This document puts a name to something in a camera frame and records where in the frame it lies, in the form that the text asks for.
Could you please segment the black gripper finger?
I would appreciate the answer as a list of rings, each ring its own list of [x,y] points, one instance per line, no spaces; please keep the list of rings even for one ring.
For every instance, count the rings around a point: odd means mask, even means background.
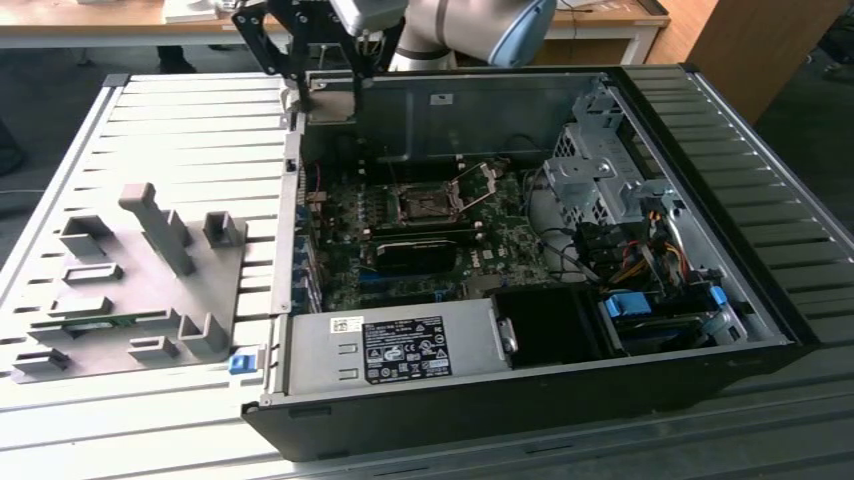
[[[264,2],[238,2],[230,20],[260,69],[266,75],[284,79],[285,85],[296,90],[294,108],[308,113],[312,108],[305,79],[308,46],[290,34],[288,52],[278,49],[264,29],[266,14]]]
[[[388,72],[398,39],[398,29],[384,29],[372,33],[364,32],[356,40],[358,62],[353,68],[353,115],[362,110],[364,89],[372,85],[376,76]]]

